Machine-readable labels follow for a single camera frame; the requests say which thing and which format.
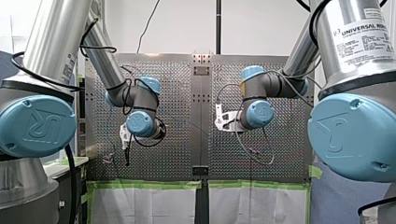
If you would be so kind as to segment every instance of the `vertical metal post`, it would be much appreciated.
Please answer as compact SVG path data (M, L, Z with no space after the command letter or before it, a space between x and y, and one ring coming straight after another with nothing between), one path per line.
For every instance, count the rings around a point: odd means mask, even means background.
M221 54L221 0L216 3L216 54Z

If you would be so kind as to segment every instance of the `ur logo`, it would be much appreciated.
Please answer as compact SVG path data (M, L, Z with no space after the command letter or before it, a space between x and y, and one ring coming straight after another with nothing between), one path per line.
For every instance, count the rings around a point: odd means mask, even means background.
M64 115L33 108L23 138L25 141L56 145L59 143L64 121Z
M330 152L343 150L345 130L347 128L348 113L331 116L318 120L318 128L322 131L325 141L329 141Z

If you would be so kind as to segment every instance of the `universal robots logo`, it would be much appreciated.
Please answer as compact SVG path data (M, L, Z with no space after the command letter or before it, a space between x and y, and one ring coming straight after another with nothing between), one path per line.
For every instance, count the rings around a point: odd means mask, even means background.
M56 145L62 134L64 120L64 115L32 108L24 140Z

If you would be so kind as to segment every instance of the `wire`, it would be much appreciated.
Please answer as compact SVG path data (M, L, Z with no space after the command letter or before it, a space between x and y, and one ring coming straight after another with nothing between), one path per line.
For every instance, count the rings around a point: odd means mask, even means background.
M114 47L93 47L93 46L85 46L84 45L84 40L87 37L88 33L90 32L90 30L93 28L93 26L99 21L98 18L94 19L93 22L90 24L90 26L88 27L88 29L85 31L84 35L81 38L81 42L79 43L79 49L81 50L81 54L84 55L84 57L88 58L88 55L86 52L84 52L84 50L82 49L111 49L111 53L115 53L117 52L117 49Z
M312 77L306 77L306 78L308 78L308 79L309 79L310 81L312 81L315 85L317 85L319 89L323 89L323 87L320 86L320 85L315 81L314 78L312 78Z
M380 201L377 201L374 203L368 203L358 209L358 215L361 216L361 213L366 209L377 207L379 205L383 205L386 203L395 203L395 202L396 202L396 197L392 197L392 198L383 199L383 200L380 200Z
M71 90L71 91L84 91L84 88L77 87L77 86L65 85L65 84L63 84L63 83L61 83L61 82L57 82L57 81L54 81L54 80L49 79L49 78L47 78L47 77L40 76L39 74L36 74L36 73L30 71L29 69L25 68L21 63L18 63L18 62L16 61L16 58L18 58L18 57L20 57L20 56L22 56L22 55L24 56L24 53L25 53L25 52L22 51L22 52L13 54L13 55L11 56L11 63L12 63L14 66L16 66L17 68L19 68L20 70L22 70L23 72L25 72L26 74L28 74L28 75L30 75L30 76L34 77L35 79L40 80L40 81L42 81L42 82L50 83L50 84L53 84L53 85L59 86L59 87L64 87L64 88L67 88L67 89L69 89L69 90Z
M320 63L321 63L321 58L319 59L319 61L315 64L315 66L311 69L311 70L309 70L308 72L306 72L306 73L304 73L304 74L301 74L301 75L298 75L298 76L293 76L293 75L291 75L291 76L287 76L287 75L285 75L287 78L290 78L290 79L294 79L294 78L297 78L297 77L305 77L305 76L307 76L307 75L309 75L309 74L311 74L311 73L313 73L317 68L318 68L318 66L320 65Z
M307 11L311 11L310 7L303 1L303 0L296 0L298 4L300 4L301 7L305 8Z
M64 148L66 151L67 160L69 161L69 169L70 169L70 184L71 184L71 197L72 199L70 204L70 218L69 223L74 224L77 214L77 172L76 172L76 165L74 164L73 152L70 148L70 145Z
M157 3L155 4L154 9L152 9L151 15L149 16L148 22L147 22L147 24L146 24L146 28L145 28L145 30L143 31L142 35L141 35L140 38L139 38L139 45L137 46L137 51L136 51L136 53L139 53L140 47L141 47L141 45L142 45L143 36L146 34L146 31L147 31L148 28L149 28L149 23L150 23L150 21L151 21L151 19L152 19L152 16L153 16L154 13L155 13L155 10L157 10L157 6L158 6L159 3L160 3L160 0L157 1Z
M388 2L388 0L383 0L379 5L382 7L382 6L384 6L387 2Z
M130 152L131 152L131 142L132 142L132 134L129 137L128 147L125 148L125 151L124 151L124 153L125 153L125 161L126 161L125 166L129 166L129 164L130 164L129 163L129 155L130 155Z
M160 121L160 127L163 127L163 135L161 136L161 138L160 138L160 141L158 141L158 142L156 142L156 143L154 143L154 144L152 144L152 145L144 145L144 144L142 144L141 142L139 142L139 140L136 138L136 136L134 135L134 140L136 141L136 143L139 145L139 146L141 146L141 147L156 147L158 144L160 144L161 143L161 141L165 138L165 136L166 136L166 125L165 125L165 123L161 120L161 119L159 119L159 118L156 118L157 120L159 120Z
M123 70L127 71L129 74L131 74L131 76L133 76L134 73L131 70L129 70L128 68L126 68L125 66L132 67L134 70L136 70L141 75L143 75L143 72L140 69L138 69L137 67L135 67L135 66L131 66L131 65L128 65L128 64L122 65L120 68L122 68Z
M311 37L312 42L317 46L318 45L318 40L315 34L315 28L316 28L316 21L318 20L320 13L324 10L324 8L331 2L332 0L323 0L315 9L314 13L312 14L312 17L309 21L309 35ZM383 0L379 5L383 7L388 0Z
M236 87L238 87L238 88L241 87L240 85L238 85L238 84L233 84L233 83L230 83L230 84L227 84L227 85L223 86L223 87L221 88L221 90L219 91L218 96L216 97L216 104L219 104L219 103L220 103L220 99L219 99L219 98L220 98L221 92L224 91L224 89L227 88L227 87L229 87L229 86L236 86Z
M126 78L125 81L127 83L129 82L129 84L128 84L128 88L124 89L123 93L122 93L122 102L123 102L122 114L129 115L129 113L131 113L131 111L134 109L133 107L129 107L129 109L126 110L126 108L128 107L128 97L131 94L130 92L131 92L131 88L132 88L132 80L130 78Z
M239 115L239 112L240 112L241 109L242 109L242 105L243 105L243 104L244 104L244 102L242 102L242 104L239 106L238 112L236 112L236 117L235 117L235 119L234 119L234 122L237 122L238 115ZM239 144L241 145L242 149L244 149L244 151L247 153L247 155L248 155L252 160L254 160L255 162L257 162L257 163L259 163L259 164L261 164L261 165L271 165L272 163L274 163L275 154L274 154L274 151L273 151L273 150L272 150L273 156L272 156L272 159L271 159L270 162L265 163L265 162L259 161L259 160L257 160L256 158L254 158L254 157L251 155L251 153L249 152L248 149L245 148L244 144L242 143L241 137L239 136L239 133L238 133L238 131L237 131L236 129L235 129L235 135L236 135L236 138L238 139L238 142L239 142Z
M308 102L308 101L307 101L307 100L295 89L295 87L293 86L293 84L290 83L290 81L289 81L289 78L290 78L290 77L287 77L287 76L283 75L281 72L276 71L276 70L269 70L269 71L264 72L264 74L268 74L268 73L275 73L275 74L277 74L278 76L282 77L282 78L286 81L286 83L290 86L291 90L292 90L300 99L302 99L302 100L304 101L304 103L306 103L307 105L309 105L309 106L311 106L311 107L314 107L311 103L309 103L309 102Z

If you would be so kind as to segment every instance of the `metal bracket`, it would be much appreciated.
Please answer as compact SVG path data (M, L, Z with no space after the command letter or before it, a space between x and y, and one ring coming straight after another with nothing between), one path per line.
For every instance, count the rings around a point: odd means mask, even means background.
M209 76L210 67L208 66L195 66L194 75L195 76Z
M216 105L216 120L215 120L216 127L219 129L219 131L228 132L228 133L245 132L246 129L244 129L243 126L238 121L239 118L236 118L236 115L238 115L238 117L241 117L241 113L242 111L239 111L239 114L238 111L229 111L223 113L222 105L221 104Z
M193 175L209 175L208 166L192 166Z

